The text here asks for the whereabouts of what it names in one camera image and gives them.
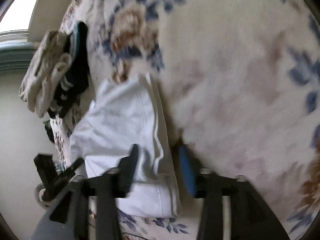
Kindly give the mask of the white polo shirt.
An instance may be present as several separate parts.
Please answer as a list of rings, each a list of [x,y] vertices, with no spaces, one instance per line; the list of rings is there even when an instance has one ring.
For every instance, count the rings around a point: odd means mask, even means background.
[[[126,198],[117,207],[132,216],[176,217],[181,202],[157,85],[150,74],[114,84],[104,81],[69,139],[71,159],[85,161],[84,174],[98,177],[138,145],[139,158]]]

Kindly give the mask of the beige folded garment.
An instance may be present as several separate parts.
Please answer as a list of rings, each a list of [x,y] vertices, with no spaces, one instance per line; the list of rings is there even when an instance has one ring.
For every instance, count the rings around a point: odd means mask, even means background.
[[[63,51],[68,35],[49,29],[35,51],[19,88],[19,98],[42,118],[52,103],[57,85],[69,70],[72,57]]]

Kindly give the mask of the left green curtain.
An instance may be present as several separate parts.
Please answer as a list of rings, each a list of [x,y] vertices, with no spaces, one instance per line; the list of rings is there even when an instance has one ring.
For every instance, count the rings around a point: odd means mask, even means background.
[[[0,71],[5,72],[24,71],[26,72],[35,51],[39,46],[38,42],[11,41],[1,42],[0,46]]]

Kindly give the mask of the floral bed blanket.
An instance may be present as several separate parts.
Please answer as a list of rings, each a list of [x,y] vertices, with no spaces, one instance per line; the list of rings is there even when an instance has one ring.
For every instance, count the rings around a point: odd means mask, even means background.
[[[61,29],[88,26],[89,90],[52,121],[69,137],[116,70],[150,72],[171,145],[243,175],[291,239],[319,228],[319,10],[310,0],[72,0]]]

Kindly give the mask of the black white folded garment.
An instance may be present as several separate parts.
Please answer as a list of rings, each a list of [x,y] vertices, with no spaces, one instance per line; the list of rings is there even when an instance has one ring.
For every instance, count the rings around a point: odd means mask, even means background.
[[[56,116],[64,118],[78,96],[88,88],[87,32],[87,25],[77,22],[67,37],[63,52],[71,55],[71,65],[57,85],[48,109],[48,114],[53,119]]]

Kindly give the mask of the window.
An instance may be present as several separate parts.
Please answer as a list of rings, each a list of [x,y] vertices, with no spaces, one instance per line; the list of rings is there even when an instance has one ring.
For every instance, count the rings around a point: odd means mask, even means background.
[[[13,0],[1,14],[1,42],[27,40],[37,0]]]

